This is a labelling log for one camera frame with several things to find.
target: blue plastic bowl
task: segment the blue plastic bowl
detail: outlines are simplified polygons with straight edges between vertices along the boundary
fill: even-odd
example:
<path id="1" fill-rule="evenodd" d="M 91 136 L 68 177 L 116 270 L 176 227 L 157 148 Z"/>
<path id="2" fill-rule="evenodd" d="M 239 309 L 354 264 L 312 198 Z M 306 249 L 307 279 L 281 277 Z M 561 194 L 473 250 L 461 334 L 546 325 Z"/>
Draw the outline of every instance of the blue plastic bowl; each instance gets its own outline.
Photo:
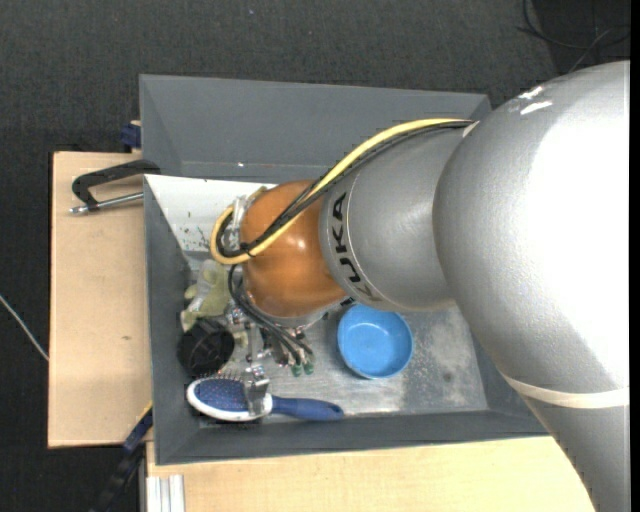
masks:
<path id="1" fill-rule="evenodd" d="M 413 355 L 413 335 L 397 313 L 357 305 L 338 325 L 338 350 L 346 365 L 367 379 L 391 377 Z"/>

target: beige table surface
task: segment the beige table surface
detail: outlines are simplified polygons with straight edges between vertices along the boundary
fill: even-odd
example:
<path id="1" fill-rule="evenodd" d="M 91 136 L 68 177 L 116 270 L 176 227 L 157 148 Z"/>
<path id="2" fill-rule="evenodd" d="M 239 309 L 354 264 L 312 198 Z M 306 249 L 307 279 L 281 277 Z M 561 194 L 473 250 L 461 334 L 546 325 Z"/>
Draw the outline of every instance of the beige table surface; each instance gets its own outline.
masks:
<path id="1" fill-rule="evenodd" d="M 52 448 L 121 443 L 150 400 L 142 206 L 68 214 L 80 204 L 70 189 L 76 176 L 136 158 L 54 156 Z M 593 511 L 550 437 L 176 466 L 156 466 L 153 454 L 150 442 L 150 476 L 184 475 L 187 512 Z"/>

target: hairbrush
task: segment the hairbrush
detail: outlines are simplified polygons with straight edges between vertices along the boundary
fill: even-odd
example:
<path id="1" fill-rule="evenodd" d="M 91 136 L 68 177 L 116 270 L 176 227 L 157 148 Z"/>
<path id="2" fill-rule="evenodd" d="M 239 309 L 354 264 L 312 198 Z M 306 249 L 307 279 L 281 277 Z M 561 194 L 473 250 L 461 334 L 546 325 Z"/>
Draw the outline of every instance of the hairbrush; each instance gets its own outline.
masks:
<path id="1" fill-rule="evenodd" d="M 249 411 L 244 382 L 224 374 L 193 381 L 187 401 L 197 411 L 224 421 L 252 421 L 269 414 L 285 414 L 301 420 L 336 421 L 344 417 L 340 406 L 309 398 L 281 398 L 265 394 L 261 415 Z"/>

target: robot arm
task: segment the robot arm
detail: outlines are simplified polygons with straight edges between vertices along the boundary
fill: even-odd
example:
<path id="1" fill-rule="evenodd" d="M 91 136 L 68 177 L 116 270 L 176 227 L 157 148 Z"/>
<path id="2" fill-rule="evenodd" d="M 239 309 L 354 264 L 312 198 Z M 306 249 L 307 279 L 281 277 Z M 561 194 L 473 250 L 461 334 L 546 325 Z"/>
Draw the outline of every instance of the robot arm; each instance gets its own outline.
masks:
<path id="1" fill-rule="evenodd" d="M 243 258 L 258 306 L 294 323 L 345 296 L 394 311 L 455 301 L 596 509 L 615 511 L 630 509 L 629 68 L 560 77 L 478 126 L 369 155 L 271 256 L 245 247 Z M 244 240 L 280 211 L 265 203 L 286 206 L 308 187 L 256 199 Z M 274 286 L 293 268 L 295 293 Z"/>

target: white cable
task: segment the white cable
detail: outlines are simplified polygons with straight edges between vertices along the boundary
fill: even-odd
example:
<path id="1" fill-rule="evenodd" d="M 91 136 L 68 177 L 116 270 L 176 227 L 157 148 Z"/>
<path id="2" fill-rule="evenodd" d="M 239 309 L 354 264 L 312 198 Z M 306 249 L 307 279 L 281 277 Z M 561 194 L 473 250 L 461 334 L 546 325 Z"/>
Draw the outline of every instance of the white cable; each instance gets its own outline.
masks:
<path id="1" fill-rule="evenodd" d="M 36 347 L 38 349 L 38 352 L 40 352 L 42 357 L 44 357 L 48 361 L 49 360 L 49 356 L 44 351 L 44 349 L 40 346 L 40 343 L 38 343 L 38 340 L 36 340 L 36 337 L 33 334 L 31 334 L 31 331 L 27 327 L 27 324 L 24 323 L 22 318 L 20 318 L 20 315 L 18 315 L 18 313 L 15 312 L 15 310 L 9 305 L 9 303 L 5 300 L 5 298 L 2 296 L 1 293 L 0 293 L 0 302 L 2 302 L 2 305 L 5 308 L 7 308 L 7 311 L 9 311 L 9 313 L 11 313 L 13 315 L 13 318 L 16 319 L 16 322 L 18 322 L 20 324 L 20 327 L 22 327 L 22 330 L 29 337 L 29 340 L 31 340 L 31 343 L 33 343 L 34 347 Z"/>

